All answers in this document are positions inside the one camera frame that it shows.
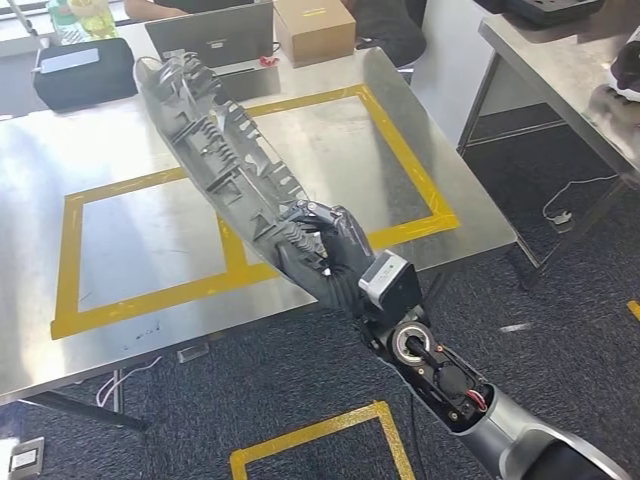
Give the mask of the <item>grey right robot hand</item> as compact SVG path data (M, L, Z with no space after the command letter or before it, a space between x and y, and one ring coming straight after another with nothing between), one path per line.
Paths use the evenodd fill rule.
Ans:
M320 238L326 252L328 274L300 259L291 243L275 246L276 267L293 283L313 296L324 308L358 316L363 311L361 277L374 260L366 235L357 220L343 206L300 200L294 219L308 224Z

